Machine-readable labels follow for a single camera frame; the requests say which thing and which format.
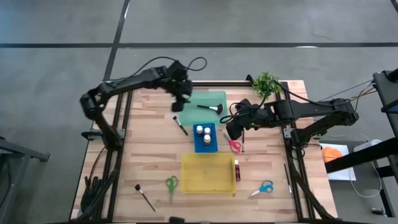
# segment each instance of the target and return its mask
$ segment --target blue box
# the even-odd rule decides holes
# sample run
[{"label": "blue box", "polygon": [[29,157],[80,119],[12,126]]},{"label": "blue box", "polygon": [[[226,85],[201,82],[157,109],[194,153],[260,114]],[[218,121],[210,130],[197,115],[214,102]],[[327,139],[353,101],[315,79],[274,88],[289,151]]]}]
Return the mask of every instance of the blue box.
[{"label": "blue box", "polygon": [[[203,130],[205,128],[210,128],[210,144],[206,145],[203,141],[204,134],[199,136],[197,134],[197,126],[202,126]],[[205,124],[194,124],[193,125],[193,144],[195,146],[196,153],[209,153],[209,152],[217,152],[217,135],[216,135],[216,126],[214,123],[205,123]]]}]

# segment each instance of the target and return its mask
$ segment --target scissors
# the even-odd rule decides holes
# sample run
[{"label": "scissors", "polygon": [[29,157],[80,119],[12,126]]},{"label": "scissors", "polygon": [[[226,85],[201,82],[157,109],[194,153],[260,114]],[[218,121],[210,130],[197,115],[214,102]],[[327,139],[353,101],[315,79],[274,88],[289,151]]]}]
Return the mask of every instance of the scissors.
[{"label": "scissors", "polygon": [[171,176],[170,178],[166,179],[166,186],[169,188],[169,194],[170,194],[170,204],[173,204],[173,193],[174,193],[174,188],[178,185],[178,179],[176,176]]},{"label": "scissors", "polygon": [[225,134],[225,133],[224,133],[224,137],[228,140],[229,146],[230,146],[230,148],[231,148],[231,151],[237,152],[237,153],[241,151],[241,146],[242,146],[242,145],[241,145],[240,142],[231,140],[231,138],[230,138],[227,134]]},{"label": "scissors", "polygon": [[274,190],[274,183],[271,180],[265,180],[258,190],[253,191],[250,196],[256,195],[260,192],[271,193]]}]

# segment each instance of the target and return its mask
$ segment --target blue scissors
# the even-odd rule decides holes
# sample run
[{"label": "blue scissors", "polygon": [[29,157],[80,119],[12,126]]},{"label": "blue scissors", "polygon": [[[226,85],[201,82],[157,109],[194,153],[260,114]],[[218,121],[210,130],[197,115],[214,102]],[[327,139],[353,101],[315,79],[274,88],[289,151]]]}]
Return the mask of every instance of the blue scissors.
[{"label": "blue scissors", "polygon": [[271,193],[274,190],[274,183],[271,180],[265,180],[262,182],[261,187],[258,190],[253,191],[250,196],[256,195],[261,192]]},{"label": "blue scissors", "polygon": [[171,176],[170,178],[166,179],[166,186],[169,188],[169,194],[170,194],[170,204],[173,204],[173,193],[174,193],[174,188],[178,184],[178,179],[176,176]]}]

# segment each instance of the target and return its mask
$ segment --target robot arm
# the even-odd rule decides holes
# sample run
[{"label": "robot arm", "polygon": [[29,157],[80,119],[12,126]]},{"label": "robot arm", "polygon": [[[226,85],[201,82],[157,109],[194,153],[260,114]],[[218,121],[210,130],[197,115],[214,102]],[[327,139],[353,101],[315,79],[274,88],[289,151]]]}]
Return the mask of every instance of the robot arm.
[{"label": "robot arm", "polygon": [[265,103],[263,108],[243,99],[237,103],[237,113],[226,124],[231,139],[241,136],[243,128],[274,128],[288,126],[299,118],[325,116],[304,129],[294,129],[290,137],[294,146],[304,146],[316,134],[326,134],[327,129],[336,125],[351,126],[358,120],[358,114],[351,103],[344,99],[318,103],[299,103],[295,100],[278,100]]},{"label": "robot arm", "polygon": [[192,82],[188,79],[187,67],[184,67],[179,61],[174,61],[169,68],[165,66],[152,67],[137,75],[105,81],[89,90],[81,96],[80,104],[85,116],[95,121],[102,131],[101,138],[107,150],[119,150],[122,139],[117,129],[110,126],[102,114],[106,104],[114,95],[139,88],[162,88],[167,93],[171,93],[175,97],[175,103],[172,104],[173,112],[181,111],[183,104],[189,103],[187,99],[192,94]]}]

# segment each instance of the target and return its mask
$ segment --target white bottle cap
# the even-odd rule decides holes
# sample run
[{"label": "white bottle cap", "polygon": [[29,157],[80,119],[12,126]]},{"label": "white bottle cap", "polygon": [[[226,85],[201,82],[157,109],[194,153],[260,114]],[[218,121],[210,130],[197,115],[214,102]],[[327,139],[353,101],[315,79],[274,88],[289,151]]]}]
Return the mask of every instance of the white bottle cap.
[{"label": "white bottle cap", "polygon": [[198,133],[198,134],[201,134],[202,132],[203,132],[203,127],[200,126],[200,125],[198,125],[198,126],[197,126],[197,133]]},{"label": "white bottle cap", "polygon": [[203,138],[205,144],[210,144],[210,135],[206,134],[205,137]]},{"label": "white bottle cap", "polygon": [[205,134],[210,134],[210,128],[205,128]]}]

